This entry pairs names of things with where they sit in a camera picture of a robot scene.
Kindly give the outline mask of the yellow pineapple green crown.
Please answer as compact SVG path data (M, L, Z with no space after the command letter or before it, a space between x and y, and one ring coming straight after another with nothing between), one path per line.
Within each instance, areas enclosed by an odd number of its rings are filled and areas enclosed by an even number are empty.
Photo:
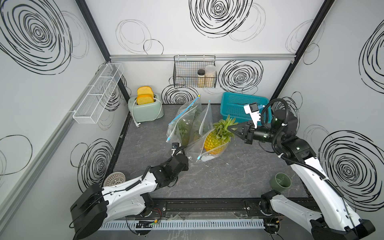
M226 120L219 120L213 124L211 131L205 139L204 148L210 154L216 155L222 153L224 148L222 145L229 143L235 137L234 133L228 130L229 126L236 125L236 118L227 117Z

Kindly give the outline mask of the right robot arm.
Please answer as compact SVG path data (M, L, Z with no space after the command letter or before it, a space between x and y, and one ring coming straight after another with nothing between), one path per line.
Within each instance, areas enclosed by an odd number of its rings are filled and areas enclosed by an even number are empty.
M229 130L246 144L270 143L278 158L298 174L320 209L312 211L289 200L280 190L271 190L262 195L259 203L264 215L284 215L310 232L315 240L361 240L375 232L373 223L362 219L346 203L308 142L296 136L298 119L287 101L273 99L263 106L247 104L244 111L251 120Z

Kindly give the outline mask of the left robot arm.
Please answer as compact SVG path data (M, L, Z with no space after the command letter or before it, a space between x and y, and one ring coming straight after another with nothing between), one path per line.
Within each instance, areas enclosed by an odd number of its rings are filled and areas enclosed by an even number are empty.
M167 187L188 169L188 158L175 153L164 163L149 166L141 176L124 183L103 188L91 185L70 208L74 239L84 239L103 224L122 217L149 215L154 208L150 193Z

